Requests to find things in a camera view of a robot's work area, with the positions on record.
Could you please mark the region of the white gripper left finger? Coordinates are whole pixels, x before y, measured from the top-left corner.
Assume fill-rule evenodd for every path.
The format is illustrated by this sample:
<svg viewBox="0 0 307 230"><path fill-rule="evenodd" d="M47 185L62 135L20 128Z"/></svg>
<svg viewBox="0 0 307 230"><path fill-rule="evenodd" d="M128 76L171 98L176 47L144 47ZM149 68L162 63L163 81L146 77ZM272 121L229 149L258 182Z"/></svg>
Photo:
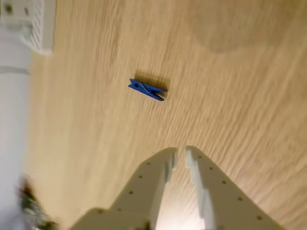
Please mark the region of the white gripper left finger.
<svg viewBox="0 0 307 230"><path fill-rule="evenodd" d="M154 230L165 185L177 166L177 148L166 148L143 161L109 209L92 208L73 230Z"/></svg>

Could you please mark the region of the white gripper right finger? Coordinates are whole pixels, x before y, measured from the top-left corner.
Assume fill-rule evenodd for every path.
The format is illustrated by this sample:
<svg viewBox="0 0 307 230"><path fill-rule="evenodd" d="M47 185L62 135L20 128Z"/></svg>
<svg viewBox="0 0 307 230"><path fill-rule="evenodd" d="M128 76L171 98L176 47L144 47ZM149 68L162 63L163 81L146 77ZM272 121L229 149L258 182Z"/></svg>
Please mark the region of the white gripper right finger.
<svg viewBox="0 0 307 230"><path fill-rule="evenodd" d="M185 147L186 167L196 188L199 215L207 230L281 230L202 151Z"/></svg>

